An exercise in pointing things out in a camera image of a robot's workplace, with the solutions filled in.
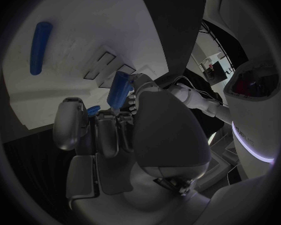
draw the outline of robotic arm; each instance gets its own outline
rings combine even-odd
[[[220,105],[220,103],[214,99],[203,98],[196,89],[190,88],[182,83],[177,83],[177,85],[172,85],[168,91],[188,108],[200,109],[204,114],[210,117],[217,117],[227,124],[232,124],[228,107]]]

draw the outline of blue object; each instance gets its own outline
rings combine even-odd
[[[90,107],[89,109],[87,109],[87,113],[88,113],[88,116],[94,116],[96,115],[96,113],[101,109],[100,106],[92,106]]]
[[[110,107],[120,109],[124,105],[126,97],[132,88],[129,77],[130,75],[125,72],[116,72],[107,97],[107,103]]]
[[[38,75],[42,71],[46,45],[52,28],[52,24],[44,21],[36,25],[30,54],[30,73],[32,75]]]

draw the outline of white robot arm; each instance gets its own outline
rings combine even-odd
[[[210,117],[217,117],[227,124],[232,124],[230,110],[228,107],[220,105],[214,99],[203,98],[200,93],[182,83],[172,85],[168,90],[190,109],[200,109]]]

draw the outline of purple light strip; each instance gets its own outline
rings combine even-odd
[[[251,148],[248,147],[248,145],[246,144],[246,142],[242,139],[242,137],[239,135],[238,131],[236,130],[236,127],[234,125],[234,123],[232,122],[232,130],[234,132],[234,135],[236,136],[237,140],[241,143],[241,145],[243,145],[243,147],[250,153],[252,154],[255,158],[266,162],[266,163],[272,163],[274,162],[274,158],[265,158],[262,157],[260,155],[258,155],[257,153],[255,153],[254,151],[251,150]]]

